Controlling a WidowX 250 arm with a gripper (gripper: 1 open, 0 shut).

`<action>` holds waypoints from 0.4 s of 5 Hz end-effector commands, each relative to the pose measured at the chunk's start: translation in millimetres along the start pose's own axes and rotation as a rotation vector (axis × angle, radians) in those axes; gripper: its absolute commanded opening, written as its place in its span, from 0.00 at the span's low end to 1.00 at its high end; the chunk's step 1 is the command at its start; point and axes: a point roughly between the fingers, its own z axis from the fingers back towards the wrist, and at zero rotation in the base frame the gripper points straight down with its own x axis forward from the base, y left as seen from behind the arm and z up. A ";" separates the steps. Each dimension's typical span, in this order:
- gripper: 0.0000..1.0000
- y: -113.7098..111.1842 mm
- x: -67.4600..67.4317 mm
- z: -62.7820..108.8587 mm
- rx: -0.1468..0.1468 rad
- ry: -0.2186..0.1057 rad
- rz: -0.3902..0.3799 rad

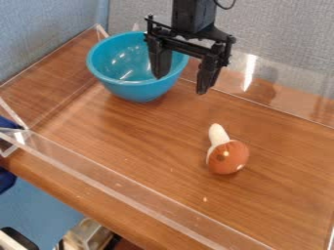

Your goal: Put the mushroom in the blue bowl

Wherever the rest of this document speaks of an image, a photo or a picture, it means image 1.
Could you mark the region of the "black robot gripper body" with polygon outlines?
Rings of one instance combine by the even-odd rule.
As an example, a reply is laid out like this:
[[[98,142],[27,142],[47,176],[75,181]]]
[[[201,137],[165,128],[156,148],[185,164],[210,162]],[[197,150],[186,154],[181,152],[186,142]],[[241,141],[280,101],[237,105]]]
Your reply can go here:
[[[166,48],[189,56],[204,58],[208,54],[221,57],[222,66],[230,62],[237,38],[216,26],[217,9],[226,10],[218,0],[173,0],[172,22],[157,20],[154,15],[148,22],[146,36],[165,41]]]

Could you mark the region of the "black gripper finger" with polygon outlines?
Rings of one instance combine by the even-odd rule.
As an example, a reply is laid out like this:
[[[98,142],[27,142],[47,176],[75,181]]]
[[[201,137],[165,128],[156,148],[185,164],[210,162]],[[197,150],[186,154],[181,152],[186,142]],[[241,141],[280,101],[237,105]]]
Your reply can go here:
[[[204,95],[214,86],[221,69],[221,57],[214,54],[208,54],[198,67],[196,91],[200,95]]]
[[[166,48],[165,41],[152,35],[146,36],[146,43],[153,75],[161,79],[172,69],[173,51]]]

